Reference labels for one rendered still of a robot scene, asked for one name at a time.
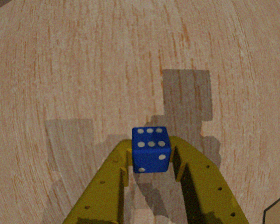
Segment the blue die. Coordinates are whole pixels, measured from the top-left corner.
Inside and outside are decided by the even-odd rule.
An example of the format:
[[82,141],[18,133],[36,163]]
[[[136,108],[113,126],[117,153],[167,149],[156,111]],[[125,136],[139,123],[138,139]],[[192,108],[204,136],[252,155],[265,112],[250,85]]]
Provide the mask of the blue die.
[[158,173],[168,170],[171,146],[165,126],[132,129],[134,173]]

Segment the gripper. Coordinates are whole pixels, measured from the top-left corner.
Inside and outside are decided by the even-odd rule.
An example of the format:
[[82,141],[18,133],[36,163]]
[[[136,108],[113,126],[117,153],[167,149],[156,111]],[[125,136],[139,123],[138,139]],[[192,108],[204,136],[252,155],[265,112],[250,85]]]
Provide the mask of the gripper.
[[[188,224],[249,224],[218,167],[191,144],[168,136]],[[62,224],[123,224],[132,139],[119,142]]]

